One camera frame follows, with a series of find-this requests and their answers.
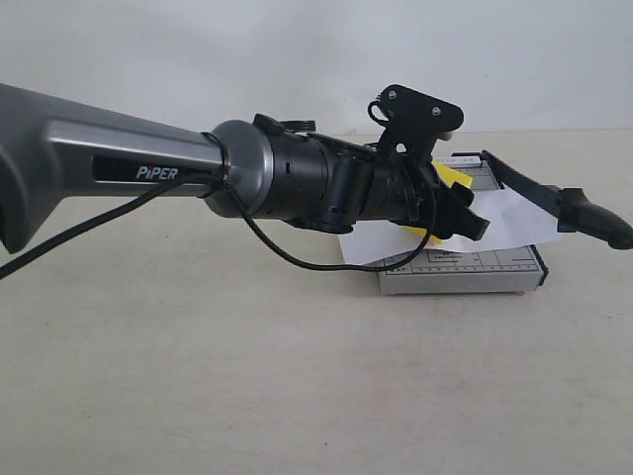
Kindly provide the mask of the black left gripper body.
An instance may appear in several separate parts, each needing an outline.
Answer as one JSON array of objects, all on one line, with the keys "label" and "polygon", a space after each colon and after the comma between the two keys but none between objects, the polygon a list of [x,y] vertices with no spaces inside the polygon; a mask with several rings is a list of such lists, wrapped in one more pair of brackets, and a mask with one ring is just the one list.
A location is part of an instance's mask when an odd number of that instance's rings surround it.
[{"label": "black left gripper body", "polygon": [[442,231],[442,185],[431,164],[418,166],[399,152],[380,154],[357,144],[330,145],[335,155],[325,198],[325,218],[349,233],[358,221]]}]

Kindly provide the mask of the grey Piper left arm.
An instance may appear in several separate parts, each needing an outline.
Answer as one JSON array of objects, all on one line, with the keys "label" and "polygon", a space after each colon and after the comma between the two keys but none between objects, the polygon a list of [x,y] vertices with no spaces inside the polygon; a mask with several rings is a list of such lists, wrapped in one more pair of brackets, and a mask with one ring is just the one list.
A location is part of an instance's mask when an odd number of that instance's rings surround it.
[{"label": "grey Piper left arm", "polygon": [[375,146],[259,114],[192,132],[43,93],[1,88],[1,241],[25,248],[73,196],[138,196],[162,183],[225,218],[347,234],[359,221],[481,239],[473,193],[431,164],[436,131],[387,129]]}]

